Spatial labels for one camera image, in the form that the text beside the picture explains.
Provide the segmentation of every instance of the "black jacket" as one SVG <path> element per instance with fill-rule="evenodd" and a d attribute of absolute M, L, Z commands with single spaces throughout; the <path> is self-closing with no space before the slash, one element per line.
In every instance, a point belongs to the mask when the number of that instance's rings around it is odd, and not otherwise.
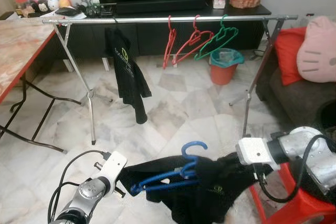
<path fill-rule="evenodd" d="M 189 163 L 183 156 L 166 157 L 147 163 L 124 168 L 118 180 L 133 196 L 131 187 L 149 177 L 169 172 Z M 265 174 L 272 169 L 265 165 Z M 180 189 L 146 192 L 146 198 L 152 202 L 163 202 L 172 211 L 172 219 L 178 224 L 222 223 L 229 208 L 238 196 L 256 180 L 251 165 L 239 162 L 237 153 L 212 161 L 198 157 L 195 167 L 199 184 Z M 181 176 L 170 178 L 170 183 L 179 182 Z M 151 185 L 164 185 L 162 182 Z"/>
<path fill-rule="evenodd" d="M 131 42 L 119 29 L 105 28 L 106 53 L 113 57 L 119 97 L 135 109 L 136 122 L 147 121 L 142 97 L 151 97 L 145 78 L 130 55 Z"/>

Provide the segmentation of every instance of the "black cable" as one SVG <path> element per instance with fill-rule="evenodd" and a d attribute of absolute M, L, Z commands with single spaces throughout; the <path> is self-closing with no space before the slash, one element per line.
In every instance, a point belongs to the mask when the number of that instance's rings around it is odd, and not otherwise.
<path fill-rule="evenodd" d="M 295 188 L 294 190 L 291 192 L 290 195 L 288 195 L 286 198 L 284 199 L 279 199 L 279 198 L 276 198 L 276 197 L 273 197 L 266 189 L 264 183 L 262 183 L 263 181 L 263 178 L 262 178 L 262 175 L 260 173 L 257 173 L 257 178 L 259 180 L 259 184 L 260 184 L 260 187 L 262 189 L 262 191 L 264 192 L 264 194 L 271 200 L 277 202 L 277 203 L 287 203 L 289 202 L 290 200 L 292 200 L 296 194 L 298 193 L 299 189 L 300 189 L 300 186 L 301 186 L 301 182 L 302 182 L 302 178 L 303 178 L 303 170 L 305 168 L 305 165 L 306 165 L 306 162 L 307 162 L 307 159 L 308 159 L 308 155 L 309 155 L 309 152 L 313 146 L 313 144 L 315 143 L 315 141 L 319 138 L 323 138 L 325 139 L 327 142 L 331 142 L 331 139 L 329 139 L 328 137 L 324 136 L 324 135 L 316 135 L 314 136 L 308 143 L 305 151 L 304 151 L 304 154 L 303 154 L 303 158 L 302 158 L 302 164 L 300 166 L 300 170 L 299 170 L 299 177 L 297 179 L 297 183 L 295 185 Z"/>
<path fill-rule="evenodd" d="M 67 172 L 67 169 L 69 168 L 69 166 L 70 166 L 75 160 L 77 160 L 78 158 L 80 158 L 81 156 L 84 156 L 85 154 L 92 153 L 92 152 L 99 153 L 99 154 L 101 154 L 101 155 L 105 158 L 106 153 L 105 153 L 105 152 L 102 152 L 102 151 L 98 151 L 98 150 L 90 150 L 90 151 L 86 151 L 86 152 L 83 152 L 83 153 L 79 154 L 78 156 L 76 156 L 75 158 L 73 158 L 73 159 L 67 164 L 67 166 L 64 168 L 63 173 L 62 173 L 62 176 L 61 176 L 61 179 L 60 179 L 60 181 L 59 181 L 59 187 L 60 187 L 60 186 L 62 185 L 62 183 L 63 183 L 65 173 Z M 49 218 L 49 212 L 48 212 L 48 221 L 50 220 L 50 222 L 53 221 L 54 218 L 55 218 L 55 213 L 56 213 L 56 209 L 57 209 L 57 204 L 58 204 L 58 200 L 59 200 L 59 195 L 60 195 L 60 193 L 61 193 L 61 188 L 57 191 L 57 195 L 56 195 L 56 199 L 55 199 L 55 204 L 54 204 L 54 208 L 53 208 L 53 213 L 51 214 L 51 218 Z"/>
<path fill-rule="evenodd" d="M 65 185 L 79 186 L 79 184 L 76 184 L 76 183 L 73 183 L 73 182 L 65 182 L 65 183 L 62 183 L 59 187 L 57 187 L 57 189 L 52 194 L 51 200 L 49 202 L 49 207 L 48 207 L 48 224 L 51 223 L 51 217 L 50 217 L 51 207 L 52 207 L 52 203 L 54 202 L 54 198 L 56 196 L 56 193 L 58 193 L 61 190 L 61 188 L 63 186 L 65 186 Z"/>
<path fill-rule="evenodd" d="M 262 55 L 258 55 L 258 54 L 256 54 L 256 52 L 262 52 L 263 54 L 262 54 Z M 263 51 L 263 50 L 254 49 L 254 50 L 253 50 L 253 54 L 254 54 L 254 56 L 251 56 L 251 57 L 250 57 L 250 60 L 255 60 L 257 57 L 263 57 L 263 56 L 264 56 L 264 53 L 265 53 L 265 51 Z"/>

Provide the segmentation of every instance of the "metal rack leg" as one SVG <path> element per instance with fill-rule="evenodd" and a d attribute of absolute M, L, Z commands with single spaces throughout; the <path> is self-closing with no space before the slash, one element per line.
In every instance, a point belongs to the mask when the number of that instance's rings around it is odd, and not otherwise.
<path fill-rule="evenodd" d="M 71 27 L 71 24 L 68 24 L 67 25 L 67 30 L 66 30 L 66 33 L 65 33 L 65 38 L 63 39 L 62 38 L 62 35 L 61 33 L 59 32 L 58 28 L 57 28 L 57 25 L 54 24 L 54 30 L 76 72 L 76 74 L 78 75 L 79 79 L 81 80 L 86 92 L 87 92 L 87 97 L 88 97 L 88 107 L 89 107 L 89 114 L 90 114 L 90 123 L 91 123 L 91 142 L 92 142 L 92 145 L 94 145 L 96 143 L 96 133 L 95 133 L 95 121 L 94 121 L 94 118 L 93 118 L 93 106 L 92 106 L 92 101 L 91 101 L 91 98 L 93 97 L 93 93 L 92 91 L 90 90 L 88 84 L 86 83 L 85 79 L 83 78 L 82 74 L 80 73 L 79 71 L 79 68 L 77 66 L 77 63 L 75 62 L 74 58 L 72 57 L 68 47 L 67 47 L 67 44 L 68 44 L 68 39 L 69 39 L 69 34 L 70 34 L 70 27 Z"/>
<path fill-rule="evenodd" d="M 88 96 L 88 105 L 89 105 L 89 115 L 90 115 L 90 123 L 91 123 L 91 144 L 95 145 L 96 144 L 96 131 L 95 131 L 95 121 L 93 117 L 93 106 L 92 106 L 92 101 L 91 97 Z"/>
<path fill-rule="evenodd" d="M 247 120 L 248 120 L 248 110 L 249 110 L 249 105 L 250 105 L 250 102 L 251 102 L 251 94 L 252 94 L 252 91 L 253 91 L 253 88 L 255 87 L 260 75 L 261 75 L 261 72 L 263 71 L 264 69 L 264 66 L 270 56 L 270 53 L 273 49 L 273 46 L 274 46 L 274 43 L 279 35 L 279 32 L 282 28 L 282 25 L 284 24 L 284 19 L 279 19 L 277 21 L 277 24 L 274 28 L 274 31 L 272 33 L 272 36 L 269 37 L 269 32 L 268 32 L 268 28 L 267 28 L 267 25 L 264 24 L 264 28 L 265 28 L 265 32 L 266 32 L 266 35 L 267 35 L 267 39 L 268 39 L 268 44 L 267 44 L 267 48 L 265 50 L 265 54 L 264 54 L 264 57 L 263 59 L 261 60 L 261 63 L 260 63 L 260 66 L 258 68 L 258 71 L 256 73 L 256 75 L 254 76 L 247 92 L 245 93 L 245 114 L 244 114 L 244 122 L 243 122 L 243 134 L 242 134 L 242 137 L 244 137 L 246 135 L 246 128 L 247 128 Z M 230 106 L 234 105 L 235 103 L 237 103 L 238 101 L 242 100 L 241 97 L 235 99 L 233 102 L 229 103 Z"/>
<path fill-rule="evenodd" d="M 63 60 L 65 67 L 68 69 L 69 72 L 73 72 L 74 68 L 72 67 L 70 60 Z"/>
<path fill-rule="evenodd" d="M 94 96 L 95 96 L 95 97 L 98 97 L 98 98 L 100 98 L 101 100 L 106 101 L 106 102 L 113 102 L 113 99 L 108 98 L 108 97 L 103 97 L 102 95 L 99 95 L 99 94 L 96 94 L 96 93 L 95 93 Z"/>
<path fill-rule="evenodd" d="M 101 58 L 101 60 L 103 61 L 105 71 L 110 71 L 110 65 L 109 65 L 108 58 L 103 57 Z"/>

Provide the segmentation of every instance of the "marble floor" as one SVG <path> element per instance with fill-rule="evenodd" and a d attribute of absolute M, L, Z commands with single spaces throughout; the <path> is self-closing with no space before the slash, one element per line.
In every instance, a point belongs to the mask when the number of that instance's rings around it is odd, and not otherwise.
<path fill-rule="evenodd" d="M 201 140 L 208 150 L 193 147 L 192 153 L 213 160 L 235 150 L 242 132 L 243 103 L 231 107 L 228 103 L 249 85 L 259 59 L 239 65 L 233 80 L 226 86 L 211 82 L 207 60 L 192 59 L 181 62 L 177 68 L 163 70 L 162 57 L 140 57 L 137 63 L 152 91 L 152 97 L 143 99 L 149 120 L 138 125 L 134 109 L 118 97 L 113 67 L 104 70 L 97 60 L 79 61 L 79 68 L 90 87 L 101 95 L 113 98 L 112 103 L 94 99 L 97 144 L 90 145 L 88 109 L 66 101 L 57 101 L 52 108 L 37 141 L 52 143 L 68 150 L 66 155 L 43 147 L 33 146 L 5 134 L 0 140 L 0 224 L 46 223 L 50 197 L 57 187 L 66 164 L 79 153 L 90 150 L 117 150 L 128 158 L 128 165 L 160 157 L 178 155 L 183 144 Z M 66 71 L 62 62 L 55 62 L 48 73 L 40 74 L 34 84 L 59 97 L 81 100 L 85 90 L 75 73 Z M 28 89 L 28 98 L 10 129 L 31 137 L 40 121 L 49 99 Z M 9 108 L 21 98 L 14 88 L 0 104 L 0 124 L 9 116 Z M 248 132 L 253 136 L 269 137 L 279 129 L 278 120 L 256 95 L 250 106 Z M 68 170 L 66 181 L 82 182 L 96 169 L 96 154 L 86 155 Z M 279 180 L 276 193 L 283 190 Z M 74 188 L 62 190 L 59 210 L 73 196 Z M 272 213 L 281 207 L 264 200 L 265 209 Z M 95 210 L 92 224 L 108 223 L 174 223 L 170 211 L 163 204 L 145 200 L 145 194 L 124 199 L 113 195 L 104 198 Z M 227 214 L 226 223 L 260 223 L 249 191 L 236 200 Z"/>

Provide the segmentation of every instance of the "red cushion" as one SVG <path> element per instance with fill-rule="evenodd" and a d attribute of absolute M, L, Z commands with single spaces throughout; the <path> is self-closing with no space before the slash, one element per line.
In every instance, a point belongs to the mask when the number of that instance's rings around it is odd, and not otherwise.
<path fill-rule="evenodd" d="M 298 71 L 296 57 L 305 40 L 305 34 L 306 27 L 283 29 L 275 42 L 282 84 L 285 86 L 303 80 Z"/>

